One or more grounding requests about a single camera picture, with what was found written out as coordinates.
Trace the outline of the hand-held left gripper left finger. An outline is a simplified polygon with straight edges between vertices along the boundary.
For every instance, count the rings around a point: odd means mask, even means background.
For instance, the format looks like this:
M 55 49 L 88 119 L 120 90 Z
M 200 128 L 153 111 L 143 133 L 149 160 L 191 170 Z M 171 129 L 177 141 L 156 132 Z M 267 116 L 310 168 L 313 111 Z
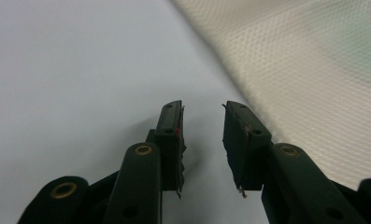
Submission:
M 155 129 L 150 129 L 147 141 L 159 147 L 162 165 L 162 190 L 175 191 L 181 198 L 185 182 L 182 159 L 186 150 L 183 137 L 184 106 L 180 100 L 162 107 Z

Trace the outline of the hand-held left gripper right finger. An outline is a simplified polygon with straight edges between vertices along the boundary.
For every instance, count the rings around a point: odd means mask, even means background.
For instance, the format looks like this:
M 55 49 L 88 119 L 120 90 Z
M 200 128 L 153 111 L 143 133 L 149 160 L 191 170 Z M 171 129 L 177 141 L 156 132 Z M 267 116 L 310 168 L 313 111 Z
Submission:
M 263 188 L 264 159 L 272 134 L 246 105 L 228 101 L 224 108 L 222 142 L 235 187 L 246 198 L 247 190 Z

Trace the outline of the white textured fabric cover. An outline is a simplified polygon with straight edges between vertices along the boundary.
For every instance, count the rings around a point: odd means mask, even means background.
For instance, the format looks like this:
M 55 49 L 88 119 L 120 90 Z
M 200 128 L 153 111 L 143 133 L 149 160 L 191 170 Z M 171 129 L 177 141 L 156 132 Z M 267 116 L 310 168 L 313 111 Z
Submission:
M 276 142 L 371 178 L 371 0 L 172 0 Z

